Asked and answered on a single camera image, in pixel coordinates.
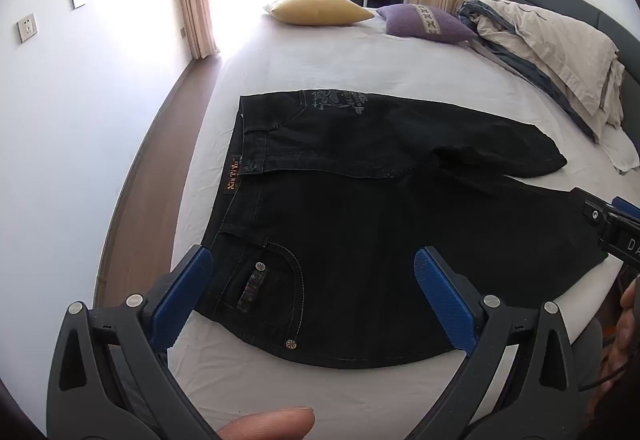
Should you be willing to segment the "person's right hand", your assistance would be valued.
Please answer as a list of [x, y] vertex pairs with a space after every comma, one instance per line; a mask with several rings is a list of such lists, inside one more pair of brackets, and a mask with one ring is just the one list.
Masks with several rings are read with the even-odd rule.
[[638, 281], [639, 278], [636, 278], [620, 298], [623, 312], [616, 324], [615, 340], [606, 350], [605, 360], [601, 365], [599, 377], [607, 378], [608, 380], [600, 386], [599, 394], [606, 394], [611, 389], [615, 380], [612, 373], [625, 365], [631, 355], [631, 339], [634, 338], [637, 327], [636, 318], [634, 317], [634, 299], [636, 299], [636, 284]]

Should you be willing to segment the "person's left hand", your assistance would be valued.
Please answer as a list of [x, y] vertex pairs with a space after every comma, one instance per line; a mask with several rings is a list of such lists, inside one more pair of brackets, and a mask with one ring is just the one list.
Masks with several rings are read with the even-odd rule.
[[314, 426], [312, 408], [281, 408], [232, 420], [217, 430], [224, 440], [300, 440]]

